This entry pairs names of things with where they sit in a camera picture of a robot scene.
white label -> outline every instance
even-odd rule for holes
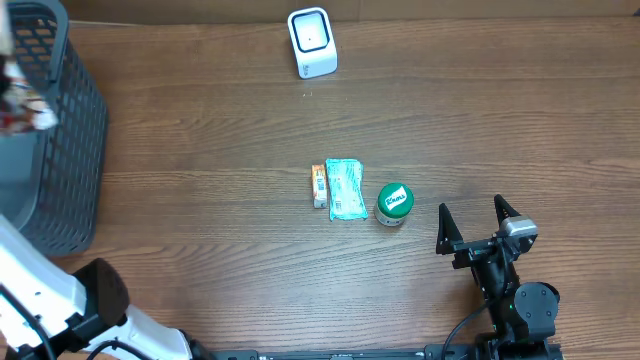
[[[392,210],[394,207],[405,201],[407,201],[407,192],[404,191],[404,186],[401,186],[400,189],[394,191],[393,194],[384,199],[384,203],[387,205],[387,209],[389,210]]]
[[[324,178],[320,175],[316,178],[316,182],[318,183],[318,191],[324,191]]]

green lid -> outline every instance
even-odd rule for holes
[[[407,216],[413,207],[413,193],[401,183],[387,184],[378,195],[378,209],[384,215],[399,219]]]

white device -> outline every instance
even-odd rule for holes
[[[303,79],[330,74],[338,69],[338,53],[324,9],[294,11],[287,20],[298,74]]]
[[[83,316],[87,304],[86,288],[72,275],[62,271],[40,254],[31,243],[0,214],[0,285],[38,319],[49,338],[69,326],[72,315]],[[150,359],[190,360],[189,343],[177,329],[158,324],[137,307],[129,305],[127,320],[93,338],[85,351],[104,341],[117,340]],[[0,296],[0,332],[9,346],[36,347],[42,340],[25,319]],[[132,354],[108,347],[102,352],[119,359],[136,359]]]

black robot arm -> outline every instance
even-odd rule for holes
[[[478,335],[473,347],[457,347],[456,352],[449,350],[449,342],[459,329],[456,328],[443,347],[431,349],[432,357],[560,360],[560,346],[549,345],[547,341],[556,332],[554,320],[560,295],[546,283],[520,284],[513,265],[520,254],[531,249],[538,228],[531,218],[520,215],[502,196],[496,195],[494,202],[499,230],[488,239],[469,243],[464,242],[447,206],[441,204],[436,253],[453,254],[454,269],[471,268],[485,300],[478,313],[488,308],[495,332]]]

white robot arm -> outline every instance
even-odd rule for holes
[[[55,356],[65,350],[93,351],[115,340],[148,359],[193,359],[189,341],[180,330],[162,326],[129,305],[126,288],[106,262],[98,259],[69,275],[34,249],[2,215],[0,289],[0,331],[17,358],[50,356],[10,298],[37,320]],[[120,359],[140,357],[111,345],[102,352]]]

